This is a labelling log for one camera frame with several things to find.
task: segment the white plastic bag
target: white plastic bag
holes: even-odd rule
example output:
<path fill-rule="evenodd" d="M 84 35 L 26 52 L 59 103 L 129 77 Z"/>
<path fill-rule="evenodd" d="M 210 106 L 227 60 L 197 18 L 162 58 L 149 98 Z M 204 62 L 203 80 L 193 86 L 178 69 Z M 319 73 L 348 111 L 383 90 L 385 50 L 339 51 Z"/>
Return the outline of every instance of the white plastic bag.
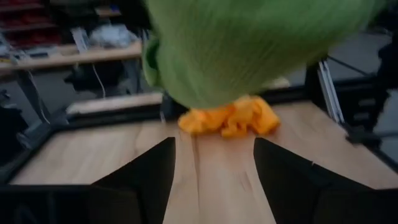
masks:
<path fill-rule="evenodd" d="M 126 25 L 103 25 L 97 27 L 90 35 L 90 42 L 103 47 L 128 47 L 138 37 L 127 30 Z"/>

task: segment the light wood tabletop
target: light wood tabletop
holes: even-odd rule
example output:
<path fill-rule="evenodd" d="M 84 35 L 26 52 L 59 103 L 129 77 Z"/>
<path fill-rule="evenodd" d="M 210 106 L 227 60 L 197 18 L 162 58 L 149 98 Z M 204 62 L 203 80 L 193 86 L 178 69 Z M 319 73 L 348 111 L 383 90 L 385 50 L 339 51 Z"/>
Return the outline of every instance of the light wood tabletop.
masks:
<path fill-rule="evenodd" d="M 117 17 L 122 15 L 119 10 L 114 10 L 106 6 L 95 8 L 95 13 L 100 18 Z"/>
<path fill-rule="evenodd" d="M 67 114 L 92 113 L 104 110 L 117 110 L 133 106 L 157 105 L 162 102 L 162 93 L 145 93 L 136 96 L 117 96 L 107 99 L 89 100 L 73 103 L 67 108 Z"/>
<path fill-rule="evenodd" d="M 59 46 L 57 50 L 45 58 L 29 58 L 20 60 L 18 64 L 1 65 L 0 72 L 10 70 L 28 70 L 35 68 L 50 68 L 76 63 L 92 63 L 109 60 L 125 60 L 138 58 L 142 53 L 142 44 L 137 41 L 123 49 L 92 48 L 79 54 L 76 45 Z"/>
<path fill-rule="evenodd" d="M 374 189 L 398 187 L 393 170 L 347 142 L 344 129 L 312 103 L 273 109 L 282 125 L 266 139 Z M 91 184 L 166 137 L 176 139 L 176 164 L 164 223 L 275 224 L 254 163 L 253 134 L 193 137 L 159 121 L 58 133 L 12 184 Z"/>

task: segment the floor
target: floor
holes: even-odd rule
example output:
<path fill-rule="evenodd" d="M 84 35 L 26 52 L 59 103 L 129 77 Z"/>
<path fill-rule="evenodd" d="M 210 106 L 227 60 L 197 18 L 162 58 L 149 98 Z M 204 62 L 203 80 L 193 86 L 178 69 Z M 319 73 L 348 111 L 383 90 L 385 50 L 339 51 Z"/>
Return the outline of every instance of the floor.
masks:
<path fill-rule="evenodd" d="M 330 50 L 330 55 L 371 73 L 377 70 L 380 63 L 377 51 L 389 41 L 390 38 L 385 35 L 360 33 L 333 47 Z M 361 76 L 361 74 L 342 67 L 335 62 L 329 61 L 329 66 L 334 80 Z M 304 71 L 304 68 L 298 69 L 288 77 L 292 85 L 299 85 L 304 82 Z M 70 72 L 58 72 L 35 76 L 40 95 L 50 112 L 59 110 L 61 107 L 75 101 L 95 98 L 93 93 L 76 93 L 71 85 L 65 84 L 63 79 L 69 74 Z M 37 115 L 28 104 L 26 97 L 16 82 L 2 83 L 0 84 L 0 89 L 6 89 L 11 94 L 11 103 L 15 103 L 22 110 L 22 115 L 29 124 L 38 122 Z M 379 118 L 376 131 L 398 131 L 395 116 L 395 114 L 398 114 L 398 92 L 393 91 L 391 95 L 392 97 L 387 102 L 383 115 Z M 396 146 L 398 146 L 398 138 L 386 139 L 382 144 L 382 150 L 398 162 Z"/>

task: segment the black cable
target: black cable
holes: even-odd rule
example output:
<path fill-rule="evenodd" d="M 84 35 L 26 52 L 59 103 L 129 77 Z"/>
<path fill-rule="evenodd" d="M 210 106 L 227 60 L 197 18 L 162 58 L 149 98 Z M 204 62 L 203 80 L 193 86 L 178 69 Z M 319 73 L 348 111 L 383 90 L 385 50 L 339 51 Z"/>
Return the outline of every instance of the black cable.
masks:
<path fill-rule="evenodd" d="M 330 60 L 332 60 L 332 61 L 334 61 L 334 62 L 336 62 L 336 63 L 338 63 L 338 64 L 340 64 L 340 65 L 342 65 L 344 67 L 347 67 L 347 68 L 349 68 L 351 70 L 354 70 L 355 72 L 360 73 L 363 76 L 370 76 L 371 75 L 371 74 L 369 74 L 367 72 L 364 72 L 364 71 L 362 71 L 362 70 L 360 70 L 360 69 L 358 69 L 358 68 L 356 68 L 356 67 L 354 67 L 352 65 L 349 65 L 349 64 L 347 64 L 345 62 L 342 62 L 341 60 L 338 60 L 337 58 L 334 58 L 334 57 L 332 57 L 330 55 L 328 55 L 328 58 L 330 58 Z"/>

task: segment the orange cloth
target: orange cloth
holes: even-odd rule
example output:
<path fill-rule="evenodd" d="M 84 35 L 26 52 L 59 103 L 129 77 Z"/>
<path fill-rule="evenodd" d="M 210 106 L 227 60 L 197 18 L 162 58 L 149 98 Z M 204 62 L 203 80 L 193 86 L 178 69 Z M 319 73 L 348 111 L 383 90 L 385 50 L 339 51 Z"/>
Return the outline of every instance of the orange cloth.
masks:
<path fill-rule="evenodd" d="M 279 118 L 271 107 L 258 96 L 245 96 L 217 109 L 192 109 L 178 120 L 180 128 L 188 133 L 221 131 L 226 138 L 245 136 L 248 129 L 256 134 L 269 134 L 279 124 Z"/>

